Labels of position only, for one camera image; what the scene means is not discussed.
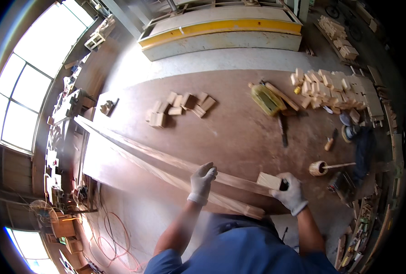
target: yellow metal beam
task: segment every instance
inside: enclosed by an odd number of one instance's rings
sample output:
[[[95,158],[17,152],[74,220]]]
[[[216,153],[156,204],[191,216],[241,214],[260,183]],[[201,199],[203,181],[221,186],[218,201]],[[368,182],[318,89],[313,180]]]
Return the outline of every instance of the yellow metal beam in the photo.
[[[235,32],[235,31],[263,31],[263,32],[281,32],[294,35],[301,35],[302,25],[294,22],[286,22],[269,19],[235,19],[205,22],[196,25],[181,27],[149,36],[138,41],[144,49],[149,49],[164,43],[183,39],[191,36],[197,36],[217,32]]]

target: blue shirt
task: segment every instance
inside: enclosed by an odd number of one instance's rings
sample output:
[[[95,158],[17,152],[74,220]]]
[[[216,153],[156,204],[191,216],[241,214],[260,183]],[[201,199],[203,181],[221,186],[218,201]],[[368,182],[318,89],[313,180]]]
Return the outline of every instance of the blue shirt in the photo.
[[[154,256],[145,274],[164,273],[337,273],[326,255],[299,256],[262,227],[239,227],[217,235],[182,263],[168,249]]]

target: yellow plastic container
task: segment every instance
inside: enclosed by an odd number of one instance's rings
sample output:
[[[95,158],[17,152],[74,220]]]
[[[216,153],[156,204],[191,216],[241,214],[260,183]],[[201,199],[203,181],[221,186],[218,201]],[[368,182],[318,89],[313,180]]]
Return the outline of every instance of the yellow plastic container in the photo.
[[[249,87],[253,100],[267,115],[274,116],[278,111],[287,108],[282,99],[265,86],[249,83]]]

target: gloved hand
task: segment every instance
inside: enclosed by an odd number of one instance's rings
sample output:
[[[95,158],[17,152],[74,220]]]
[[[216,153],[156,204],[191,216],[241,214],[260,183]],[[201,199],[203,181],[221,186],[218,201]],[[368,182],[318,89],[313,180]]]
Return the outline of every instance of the gloved hand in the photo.
[[[211,181],[215,180],[217,174],[217,167],[213,166],[213,162],[199,167],[191,176],[191,193],[188,200],[205,206],[211,190]]]
[[[276,177],[286,179],[288,189],[285,191],[273,189],[270,194],[288,208],[291,215],[296,216],[308,204],[308,201],[303,197],[300,181],[289,172],[280,173]]]

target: bicycle wheel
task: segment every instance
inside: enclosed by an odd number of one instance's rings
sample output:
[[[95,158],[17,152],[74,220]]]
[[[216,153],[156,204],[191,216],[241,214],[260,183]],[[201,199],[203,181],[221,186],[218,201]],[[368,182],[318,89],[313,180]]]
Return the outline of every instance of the bicycle wheel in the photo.
[[[336,6],[326,6],[325,11],[331,18],[337,19],[340,17],[340,12],[338,11]]]
[[[349,34],[357,42],[360,42],[363,39],[363,33],[356,25],[349,26]]]

